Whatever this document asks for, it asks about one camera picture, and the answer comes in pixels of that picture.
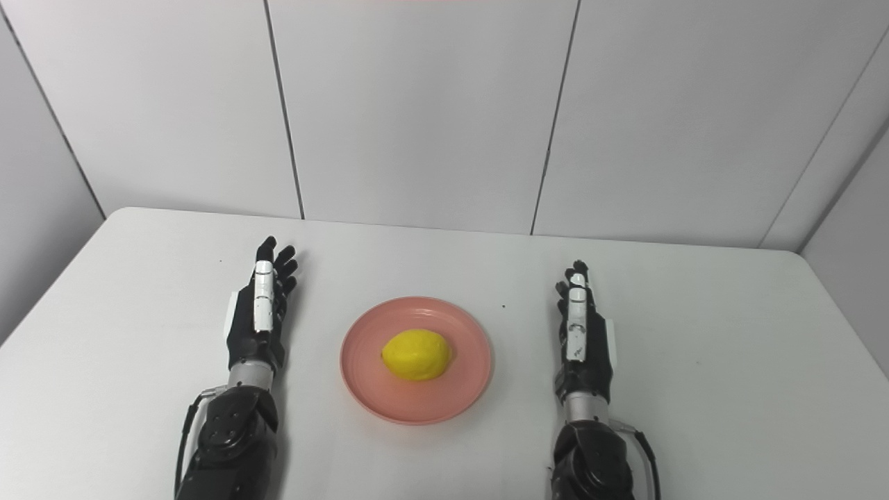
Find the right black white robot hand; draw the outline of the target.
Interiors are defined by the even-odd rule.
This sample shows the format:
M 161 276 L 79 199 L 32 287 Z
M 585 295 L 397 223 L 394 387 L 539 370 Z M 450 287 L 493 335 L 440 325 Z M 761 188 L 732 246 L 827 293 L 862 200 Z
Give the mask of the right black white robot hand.
M 561 401 L 572 393 L 590 393 L 612 401 L 613 365 L 610 359 L 608 326 L 597 310 L 590 287 L 590 270 L 575 260 L 556 283 L 560 367 L 554 388 Z

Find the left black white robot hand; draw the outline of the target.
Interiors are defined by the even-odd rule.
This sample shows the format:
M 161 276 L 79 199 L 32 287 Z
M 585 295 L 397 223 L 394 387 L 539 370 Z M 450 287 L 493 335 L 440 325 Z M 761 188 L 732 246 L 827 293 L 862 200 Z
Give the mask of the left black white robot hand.
M 226 336 L 228 368 L 258 361 L 276 372 L 285 361 L 282 326 L 297 285 L 298 262 L 295 247 L 277 251 L 276 245 L 269 236 L 257 248 L 249 282 L 236 292 Z

